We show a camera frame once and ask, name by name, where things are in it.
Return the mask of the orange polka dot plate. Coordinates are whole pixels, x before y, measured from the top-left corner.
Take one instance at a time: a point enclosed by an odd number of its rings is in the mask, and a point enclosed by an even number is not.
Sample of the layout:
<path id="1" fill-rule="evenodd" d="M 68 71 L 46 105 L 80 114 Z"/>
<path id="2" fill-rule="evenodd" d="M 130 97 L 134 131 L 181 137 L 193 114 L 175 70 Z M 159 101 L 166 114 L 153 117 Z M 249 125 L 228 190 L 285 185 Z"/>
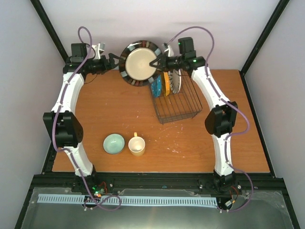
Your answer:
<path id="1" fill-rule="evenodd" d="M 164 97 L 170 94 L 170 79 L 169 74 L 167 72 L 163 73 L 163 95 Z"/>

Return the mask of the teal polka dot plate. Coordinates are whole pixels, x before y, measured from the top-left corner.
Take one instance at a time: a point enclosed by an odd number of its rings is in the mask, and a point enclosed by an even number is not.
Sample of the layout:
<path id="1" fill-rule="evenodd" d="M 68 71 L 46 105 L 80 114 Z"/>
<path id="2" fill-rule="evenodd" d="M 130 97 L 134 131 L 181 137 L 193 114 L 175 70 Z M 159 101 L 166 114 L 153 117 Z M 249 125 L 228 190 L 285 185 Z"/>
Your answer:
<path id="1" fill-rule="evenodd" d="M 162 88 L 162 77 L 161 75 L 159 75 L 157 79 L 151 84 L 151 91 L 154 98 L 159 97 L 161 95 Z"/>

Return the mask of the black bottom plate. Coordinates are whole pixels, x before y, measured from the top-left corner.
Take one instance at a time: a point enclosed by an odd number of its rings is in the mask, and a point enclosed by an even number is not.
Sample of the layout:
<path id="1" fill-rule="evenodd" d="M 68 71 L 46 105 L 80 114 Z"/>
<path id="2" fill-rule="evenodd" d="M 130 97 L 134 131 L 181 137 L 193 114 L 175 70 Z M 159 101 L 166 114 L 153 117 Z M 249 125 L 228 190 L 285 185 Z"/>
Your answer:
<path id="1" fill-rule="evenodd" d="M 152 84 L 161 71 L 150 66 L 150 62 L 162 55 L 161 49 L 153 42 L 139 40 L 129 44 L 120 55 L 119 72 L 122 79 L 132 86 Z"/>

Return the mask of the white blue striped plate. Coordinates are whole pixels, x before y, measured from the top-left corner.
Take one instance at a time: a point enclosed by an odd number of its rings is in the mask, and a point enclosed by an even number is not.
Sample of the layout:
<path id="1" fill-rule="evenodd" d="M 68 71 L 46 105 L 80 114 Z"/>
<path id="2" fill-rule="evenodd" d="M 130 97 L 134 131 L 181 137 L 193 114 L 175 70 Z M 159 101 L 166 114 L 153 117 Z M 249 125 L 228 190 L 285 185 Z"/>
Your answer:
<path id="1" fill-rule="evenodd" d="M 173 94 L 179 93 L 182 86 L 182 74 L 181 70 L 173 70 L 172 72 L 168 72 L 169 80 L 170 80 L 170 89 Z"/>

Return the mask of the dark wire dish rack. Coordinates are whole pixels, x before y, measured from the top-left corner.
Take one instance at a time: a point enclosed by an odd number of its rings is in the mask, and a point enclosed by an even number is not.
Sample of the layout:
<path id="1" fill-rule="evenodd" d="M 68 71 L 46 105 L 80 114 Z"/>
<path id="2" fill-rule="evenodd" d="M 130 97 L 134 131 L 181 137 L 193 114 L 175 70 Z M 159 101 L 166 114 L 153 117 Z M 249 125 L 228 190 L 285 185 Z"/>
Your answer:
<path id="1" fill-rule="evenodd" d="M 184 70 L 181 70 L 181 74 L 182 86 L 177 94 L 170 91 L 170 94 L 164 97 L 162 89 L 161 95 L 154 98 L 149 86 L 152 104 L 161 124 L 193 118 L 202 111 L 203 106 L 193 81 Z"/>

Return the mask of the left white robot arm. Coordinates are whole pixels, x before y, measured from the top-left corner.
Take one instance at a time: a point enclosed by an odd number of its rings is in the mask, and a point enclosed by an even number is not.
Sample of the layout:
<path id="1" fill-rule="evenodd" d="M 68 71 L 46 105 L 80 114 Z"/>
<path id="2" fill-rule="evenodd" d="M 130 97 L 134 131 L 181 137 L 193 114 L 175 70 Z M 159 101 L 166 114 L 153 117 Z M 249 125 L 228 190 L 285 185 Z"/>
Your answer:
<path id="1" fill-rule="evenodd" d="M 93 164 L 84 146 L 83 127 L 76 118 L 75 110 L 81 88 L 88 74 L 104 74 L 116 68 L 117 56 L 104 56 L 105 45 L 73 43 L 72 56 L 63 68 L 63 82 L 58 99 L 50 112 L 43 115 L 43 122 L 56 152 L 65 152 L 75 170 L 75 175 L 85 177 L 82 186 L 89 192 L 98 189 L 99 180 L 92 176 Z"/>

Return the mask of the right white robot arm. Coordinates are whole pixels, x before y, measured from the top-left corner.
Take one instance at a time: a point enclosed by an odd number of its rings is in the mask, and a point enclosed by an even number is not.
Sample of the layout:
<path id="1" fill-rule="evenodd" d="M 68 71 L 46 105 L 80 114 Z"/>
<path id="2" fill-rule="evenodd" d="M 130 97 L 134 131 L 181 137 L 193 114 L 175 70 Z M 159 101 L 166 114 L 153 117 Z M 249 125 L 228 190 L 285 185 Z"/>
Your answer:
<path id="1" fill-rule="evenodd" d="M 213 187 L 216 192 L 222 193 L 235 183 L 231 135 L 238 105 L 231 102 L 221 91 L 211 74 L 207 59 L 196 55 L 191 37 L 179 39 L 178 46 L 180 54 L 175 56 L 169 43 L 164 43 L 164 53 L 151 61 L 150 66 L 163 71 L 186 71 L 203 93 L 210 110 L 204 125 L 212 136 L 215 152 Z"/>

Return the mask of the cream yellow mug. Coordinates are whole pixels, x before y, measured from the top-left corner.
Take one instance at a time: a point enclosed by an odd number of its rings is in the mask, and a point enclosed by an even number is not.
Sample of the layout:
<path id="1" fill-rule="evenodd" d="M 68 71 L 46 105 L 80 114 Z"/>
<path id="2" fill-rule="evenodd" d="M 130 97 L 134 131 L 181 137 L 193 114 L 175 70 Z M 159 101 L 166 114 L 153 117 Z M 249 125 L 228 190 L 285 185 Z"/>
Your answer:
<path id="1" fill-rule="evenodd" d="M 133 137 L 128 142 L 129 151 L 134 156 L 142 156 L 145 152 L 146 143 L 145 140 L 138 136 L 136 132 L 133 133 Z"/>

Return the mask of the light green ceramic bowl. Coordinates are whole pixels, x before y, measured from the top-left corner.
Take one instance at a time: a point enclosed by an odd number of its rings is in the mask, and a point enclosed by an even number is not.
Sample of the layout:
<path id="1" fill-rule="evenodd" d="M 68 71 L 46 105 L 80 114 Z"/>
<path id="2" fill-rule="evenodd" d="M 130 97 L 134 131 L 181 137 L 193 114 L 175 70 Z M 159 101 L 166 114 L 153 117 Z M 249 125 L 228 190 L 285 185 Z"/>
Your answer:
<path id="1" fill-rule="evenodd" d="M 119 154 L 125 146 L 125 140 L 120 134 L 110 134 L 103 142 L 103 149 L 110 155 Z"/>

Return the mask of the left black frame post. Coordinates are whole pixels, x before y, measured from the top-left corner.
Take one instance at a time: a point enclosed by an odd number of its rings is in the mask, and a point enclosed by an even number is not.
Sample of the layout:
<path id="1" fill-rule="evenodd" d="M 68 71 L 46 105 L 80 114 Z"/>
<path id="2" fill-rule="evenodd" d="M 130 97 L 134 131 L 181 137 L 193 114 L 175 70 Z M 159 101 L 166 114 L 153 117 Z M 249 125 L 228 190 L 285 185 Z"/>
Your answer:
<path id="1" fill-rule="evenodd" d="M 42 3 L 40 0 L 30 0 L 32 6 L 34 7 L 38 17 L 40 18 L 41 22 L 43 23 L 46 31 L 48 32 L 50 38 L 52 39 L 57 51 L 59 52 L 62 60 L 65 62 L 68 58 L 68 54 L 59 38 L 57 35 L 57 32 L 55 28 L 53 27 L 53 24 L 51 20 L 49 19 Z"/>

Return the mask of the black frame post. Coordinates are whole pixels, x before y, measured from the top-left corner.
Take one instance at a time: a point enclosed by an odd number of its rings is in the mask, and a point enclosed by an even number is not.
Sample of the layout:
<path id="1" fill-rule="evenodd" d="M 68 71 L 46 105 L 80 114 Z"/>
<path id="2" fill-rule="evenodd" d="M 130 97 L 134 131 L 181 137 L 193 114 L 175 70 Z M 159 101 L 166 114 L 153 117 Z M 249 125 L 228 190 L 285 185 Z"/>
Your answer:
<path id="1" fill-rule="evenodd" d="M 55 28 L 53 27 L 53 24 L 51 20 L 49 19 L 42 3 L 40 0 L 30 0 L 32 6 L 34 7 L 38 17 L 40 18 L 41 22 L 43 23 L 46 31 L 48 32 L 50 38 L 52 39 L 57 51 L 59 52 L 62 60 L 65 62 L 68 58 L 68 54 L 59 38 L 57 35 L 57 32 Z"/>
<path id="2" fill-rule="evenodd" d="M 241 68 L 240 75 L 245 76 L 248 70 L 250 69 L 252 63 L 254 62 L 255 58 L 257 57 L 258 53 L 260 52 L 262 46 L 266 42 L 267 38 L 269 37 L 271 31 L 273 30 L 274 26 L 278 22 L 279 18 L 281 17 L 282 13 L 286 9 L 290 0 L 280 0 L 275 7 L 273 13 L 271 14 L 267 24 L 265 25 L 263 31 L 261 32 L 258 40 L 256 41 L 254 47 L 252 48 L 248 58 L 246 59 L 243 67 Z"/>

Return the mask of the right black frame post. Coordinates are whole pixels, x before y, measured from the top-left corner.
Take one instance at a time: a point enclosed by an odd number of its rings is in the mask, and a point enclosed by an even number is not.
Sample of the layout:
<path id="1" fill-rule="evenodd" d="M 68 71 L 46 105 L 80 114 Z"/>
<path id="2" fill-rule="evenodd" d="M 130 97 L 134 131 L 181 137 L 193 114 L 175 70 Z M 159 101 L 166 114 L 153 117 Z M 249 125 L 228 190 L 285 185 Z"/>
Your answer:
<path id="1" fill-rule="evenodd" d="M 273 30 L 274 26 L 278 22 L 279 18 L 281 17 L 282 13 L 286 9 L 290 0 L 280 0 L 275 7 L 273 13 L 271 14 L 267 24 L 265 25 L 263 31 L 261 32 L 258 40 L 256 41 L 254 47 L 252 48 L 248 58 L 246 59 L 243 67 L 241 68 L 240 75 L 245 76 L 248 70 L 250 69 L 252 63 L 254 62 L 255 58 L 257 57 L 258 53 L 260 52 L 262 46 L 266 42 L 267 38 L 269 37 L 271 31 Z"/>

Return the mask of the black aluminium frame base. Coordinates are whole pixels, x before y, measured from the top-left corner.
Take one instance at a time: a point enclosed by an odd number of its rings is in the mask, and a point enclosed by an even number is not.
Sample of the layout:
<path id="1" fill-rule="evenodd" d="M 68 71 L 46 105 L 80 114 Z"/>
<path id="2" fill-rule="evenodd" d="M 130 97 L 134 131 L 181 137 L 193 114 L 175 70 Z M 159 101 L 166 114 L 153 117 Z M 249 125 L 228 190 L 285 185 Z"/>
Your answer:
<path id="1" fill-rule="evenodd" d="M 18 217 L 15 228 L 20 229 L 33 189 L 36 187 L 67 187 L 74 191 L 85 192 L 84 185 L 73 172 L 53 172 L 52 166 L 55 161 L 56 151 L 49 147 L 41 174 L 35 175 L 30 184 L 23 207 Z M 193 191 L 196 194 L 210 194 L 218 196 L 213 190 L 201 188 L 200 185 L 213 180 L 211 173 L 105 173 L 99 172 L 97 176 L 106 182 L 111 193 L 124 189 L 180 189 Z M 281 191 L 289 217 L 293 227 L 300 227 L 295 215 L 290 197 L 288 195 L 285 182 L 282 178 L 276 178 L 272 173 L 250 173 L 253 186 L 256 190 Z"/>

